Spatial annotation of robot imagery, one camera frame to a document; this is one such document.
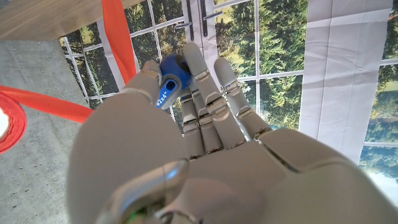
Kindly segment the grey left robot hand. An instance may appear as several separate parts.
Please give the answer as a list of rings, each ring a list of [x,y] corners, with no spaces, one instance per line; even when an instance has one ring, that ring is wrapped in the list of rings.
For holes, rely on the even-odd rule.
[[[219,141],[187,142],[156,107],[148,61],[82,124],[70,154],[71,223],[396,223],[397,209],[344,155],[293,129],[272,130],[225,59],[212,77],[193,42],[183,55]]]

